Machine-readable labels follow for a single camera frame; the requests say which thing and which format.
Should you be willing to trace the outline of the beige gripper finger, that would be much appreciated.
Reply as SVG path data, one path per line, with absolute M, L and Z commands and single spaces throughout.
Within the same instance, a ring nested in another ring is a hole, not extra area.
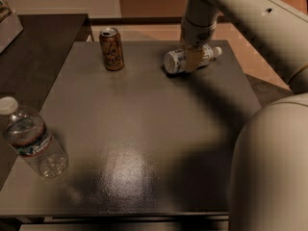
M 185 49 L 185 53 L 186 53 L 186 71 L 187 72 L 196 71 L 203 58 L 203 48 L 196 46 L 187 46 Z

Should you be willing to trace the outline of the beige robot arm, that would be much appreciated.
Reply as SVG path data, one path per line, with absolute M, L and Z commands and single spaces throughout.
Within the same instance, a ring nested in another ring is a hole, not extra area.
M 189 0 L 181 33 L 189 70 L 220 13 L 293 92 L 257 112 L 237 138 L 229 231 L 308 231 L 307 16 L 281 0 Z

